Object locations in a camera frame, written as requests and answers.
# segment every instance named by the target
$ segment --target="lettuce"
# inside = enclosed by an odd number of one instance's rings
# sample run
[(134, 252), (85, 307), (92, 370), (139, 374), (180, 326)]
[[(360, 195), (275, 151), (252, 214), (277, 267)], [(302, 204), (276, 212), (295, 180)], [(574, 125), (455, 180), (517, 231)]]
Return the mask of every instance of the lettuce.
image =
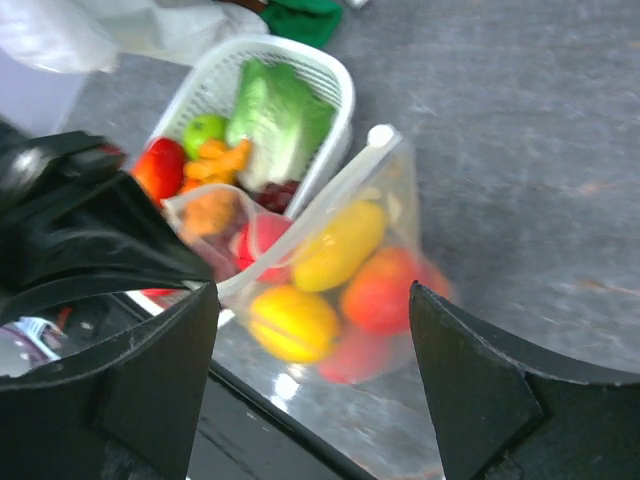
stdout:
[(334, 115), (335, 108), (316, 97), (291, 65), (245, 62), (226, 132), (230, 146), (246, 137), (253, 142), (240, 181), (258, 191), (267, 182), (301, 180)]

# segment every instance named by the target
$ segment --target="white plastic sheet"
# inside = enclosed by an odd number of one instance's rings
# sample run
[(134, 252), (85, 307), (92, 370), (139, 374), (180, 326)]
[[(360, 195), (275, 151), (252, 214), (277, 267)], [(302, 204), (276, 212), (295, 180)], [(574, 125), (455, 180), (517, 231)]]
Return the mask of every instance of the white plastic sheet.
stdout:
[(0, 47), (59, 73), (112, 71), (121, 52), (193, 65), (243, 33), (268, 33), (255, 13), (211, 0), (3, 0)]

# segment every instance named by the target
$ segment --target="clear plastic bag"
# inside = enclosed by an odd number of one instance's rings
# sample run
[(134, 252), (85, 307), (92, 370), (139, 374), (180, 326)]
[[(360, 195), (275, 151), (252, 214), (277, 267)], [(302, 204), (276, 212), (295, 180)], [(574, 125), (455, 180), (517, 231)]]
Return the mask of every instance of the clear plastic bag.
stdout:
[(111, 71), (120, 52), (192, 66), (243, 33), (268, 33), (255, 13), (210, 0), (8, 0), (0, 47), (29, 67), (58, 73)]
[[(271, 218), (265, 227), (261, 218), (274, 214), (234, 187), (209, 185), (166, 202), (182, 238), (212, 259), (220, 301), (254, 339), (333, 383), (362, 382), (414, 358), (414, 280), (453, 296), (420, 252), (413, 148), (391, 127), (376, 128), (376, 141), (277, 232), (273, 225), (286, 219)], [(210, 214), (213, 226), (203, 235), (187, 212), (221, 192), (233, 192), (235, 210)], [(246, 251), (250, 262), (238, 262)], [(236, 269), (221, 270), (226, 264)]]

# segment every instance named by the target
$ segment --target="tomato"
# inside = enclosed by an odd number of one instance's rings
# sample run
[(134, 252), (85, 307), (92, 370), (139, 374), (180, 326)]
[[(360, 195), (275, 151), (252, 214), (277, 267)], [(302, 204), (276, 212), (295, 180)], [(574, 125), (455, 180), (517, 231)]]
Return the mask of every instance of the tomato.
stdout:
[(138, 160), (131, 174), (156, 205), (182, 187), (187, 160), (179, 143), (170, 138), (156, 139)]

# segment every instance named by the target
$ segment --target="black object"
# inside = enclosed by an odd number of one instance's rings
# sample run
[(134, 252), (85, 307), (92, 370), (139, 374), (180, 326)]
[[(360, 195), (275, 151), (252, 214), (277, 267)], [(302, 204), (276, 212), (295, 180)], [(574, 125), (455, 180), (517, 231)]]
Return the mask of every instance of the black object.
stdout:
[(538, 347), (417, 284), (410, 311), (447, 480), (640, 478), (640, 375)]
[(187, 473), (217, 290), (209, 265), (119, 171), (123, 161), (101, 137), (28, 139), (0, 122), (0, 325), (100, 294), (204, 285), (76, 355), (1, 377), (7, 478), (182, 480)]
[(28, 139), (6, 122), (0, 134), (0, 324), (62, 300), (212, 278), (106, 139)]
[(374, 480), (331, 445), (212, 362), (192, 480)]

